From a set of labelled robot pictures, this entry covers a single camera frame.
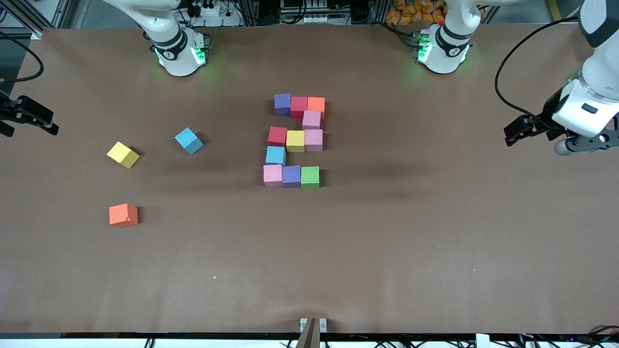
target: wooden block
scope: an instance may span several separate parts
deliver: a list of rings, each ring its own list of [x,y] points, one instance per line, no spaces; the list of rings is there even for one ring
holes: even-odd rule
[[[300,120],[303,112],[308,109],[308,97],[292,97],[290,105],[290,117]]]
[[[303,130],[320,129],[320,119],[321,119],[320,111],[306,110],[303,113],[303,124],[302,124]]]
[[[108,151],[108,156],[127,169],[131,168],[137,159],[140,158],[140,155],[121,142],[117,142],[110,151]]]
[[[269,128],[269,145],[271,146],[286,146],[286,127],[271,127]]]
[[[322,97],[309,97],[308,109],[309,111],[320,111],[320,118],[324,120],[324,106],[326,101]]]
[[[305,151],[322,151],[322,129],[308,129],[305,131]]]
[[[320,188],[320,168],[301,168],[301,188]]]
[[[200,139],[198,139],[197,135],[195,135],[189,127],[183,129],[174,138],[179,144],[181,144],[185,151],[189,152],[190,155],[193,155],[202,146],[204,146]]]
[[[300,165],[291,165],[282,168],[282,185],[285,188],[301,187]]]
[[[267,164],[262,167],[262,177],[264,179],[264,186],[266,187],[278,187],[282,185],[282,165],[281,164]]]
[[[288,131],[286,149],[288,152],[305,152],[305,131]]]
[[[137,220],[137,208],[129,203],[110,207],[110,225],[119,228],[135,226]]]
[[[286,149],[283,146],[267,146],[266,163],[286,165]]]
[[[290,93],[275,94],[275,114],[277,116],[290,116],[292,98]]]

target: orange cube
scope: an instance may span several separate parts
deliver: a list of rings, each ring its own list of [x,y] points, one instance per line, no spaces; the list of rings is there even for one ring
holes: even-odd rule
[[[321,120],[324,120],[324,104],[325,100],[322,97],[308,97],[308,110],[320,111]]]
[[[110,207],[110,225],[119,228],[137,225],[137,208],[125,203]]]

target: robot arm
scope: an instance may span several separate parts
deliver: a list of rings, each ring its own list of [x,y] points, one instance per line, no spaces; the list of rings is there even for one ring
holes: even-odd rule
[[[520,116],[505,128],[506,142],[546,133],[559,155],[619,147],[619,2],[585,0],[579,24],[592,56],[544,105],[535,118]]]
[[[181,28],[171,10],[181,0],[104,0],[130,16],[155,46],[161,64],[174,76],[187,76],[206,64],[204,34]]]
[[[482,21],[477,4],[500,6],[517,0],[446,0],[448,12],[442,25],[433,24],[421,31],[427,38],[417,61],[438,74],[454,72],[466,59],[470,40]]]

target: brown table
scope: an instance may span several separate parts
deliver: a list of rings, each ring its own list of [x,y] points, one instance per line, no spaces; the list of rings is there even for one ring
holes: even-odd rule
[[[484,26],[454,74],[379,27],[223,29],[209,65],[158,67],[141,32],[50,30],[19,84],[53,137],[0,139],[0,331],[588,332],[619,312],[619,152],[507,148],[496,68],[535,26]],[[576,25],[514,55],[502,87],[534,111],[590,54]],[[35,70],[27,58],[22,75]],[[261,186],[273,94],[328,99],[324,187]],[[208,144],[193,156],[174,135]],[[121,141],[142,157],[106,157]],[[142,223],[108,226],[108,207]]]

